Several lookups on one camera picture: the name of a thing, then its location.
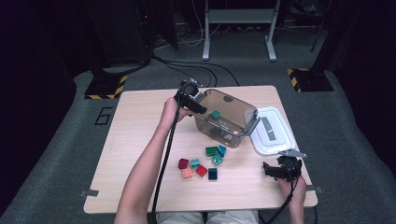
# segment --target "table top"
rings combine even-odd
[[[274,106],[290,126],[273,86],[215,89],[257,108]],[[86,213],[117,212],[127,176],[154,133],[163,111],[163,103],[176,92],[177,90],[126,91],[121,95],[91,184],[91,189],[98,190],[99,193],[96,197],[87,196],[84,204]],[[215,166],[211,158],[206,156],[205,148],[218,145],[219,142],[197,130],[194,118],[186,117],[177,124],[161,184],[156,208],[158,212],[280,207],[284,202],[280,187],[273,177],[265,175],[262,168],[263,161],[278,166],[276,159],[279,155],[260,156],[247,136],[239,147],[228,147],[223,163]],[[217,167],[218,179],[208,180],[207,174],[204,177],[194,174],[192,178],[184,179],[178,168],[178,161],[182,158],[199,159],[206,168]],[[304,161],[302,176],[308,185],[311,184]],[[311,207],[317,203],[316,193],[308,191],[304,206]]]

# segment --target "person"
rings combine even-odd
[[[154,134],[128,175],[114,223],[148,223],[149,201],[157,182],[163,149],[172,128],[176,111],[176,100],[172,97],[168,98],[164,104],[163,112]],[[193,114],[189,109],[180,108],[177,122]],[[290,194],[290,182],[283,179],[278,179],[278,182],[286,198]],[[292,224],[304,223],[305,186],[305,181],[300,176],[293,192],[292,200],[289,203],[290,223]],[[200,215],[201,213],[157,214],[157,220],[159,223],[203,223]],[[206,223],[259,223],[258,212],[229,211],[208,213],[208,221]]]

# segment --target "gray floor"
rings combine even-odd
[[[356,126],[336,77],[326,72],[334,91],[295,92],[291,86],[287,69],[309,68],[325,34],[316,51],[311,53],[313,34],[283,31],[276,45],[275,63],[268,60],[263,35],[250,32],[217,36],[212,40],[210,62],[232,71],[241,86],[273,85],[277,88],[299,148],[308,155],[304,161],[311,179],[325,190],[318,195],[318,223],[396,223],[395,178]],[[200,63],[202,50],[203,42],[196,47],[180,43],[179,51],[164,47],[155,50],[155,55],[167,60]],[[210,68],[218,78],[219,87],[236,86],[224,70]],[[209,83],[208,74],[187,72],[204,85]],[[152,61],[128,76],[124,90],[175,89],[187,78]],[[75,102],[0,223],[113,221],[114,214],[85,214],[85,199],[79,196],[90,187],[110,126],[94,125],[96,118],[105,106],[113,107],[106,112],[114,115],[118,103],[118,99],[84,100],[84,91],[91,80],[90,73],[75,78],[78,86]],[[274,212],[266,210],[261,214],[268,220]],[[305,213],[306,223],[314,223],[313,209],[307,208]],[[288,222],[287,212],[275,221]]]

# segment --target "colored block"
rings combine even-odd
[[[198,168],[199,165],[201,165],[201,163],[199,162],[199,159],[191,160],[191,168],[192,169]]]
[[[218,168],[209,168],[208,178],[209,180],[218,179]]]
[[[220,112],[218,110],[214,110],[210,113],[210,117],[212,117],[212,119],[218,119],[220,117]]]
[[[215,163],[215,165],[220,165],[222,163],[222,157],[218,154],[212,157],[212,161]]]
[[[219,153],[219,149],[217,147],[206,147],[206,156],[212,157],[216,156]]]
[[[225,146],[218,146],[218,150],[219,150],[219,155],[223,158],[225,155],[225,151],[227,150],[227,147]]]
[[[182,169],[181,173],[183,175],[183,178],[185,179],[192,178],[192,169],[190,167],[187,167],[186,169]]]
[[[187,167],[189,167],[189,160],[186,159],[180,159],[178,161],[178,169],[182,170],[182,169],[186,169]]]
[[[201,177],[204,177],[207,173],[207,169],[203,165],[199,165],[195,172]]]

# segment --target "person's leg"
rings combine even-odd
[[[210,212],[206,224],[258,224],[259,212],[257,210],[235,210],[225,212]]]
[[[158,213],[158,224],[203,224],[204,219],[201,213],[177,212],[177,213]]]

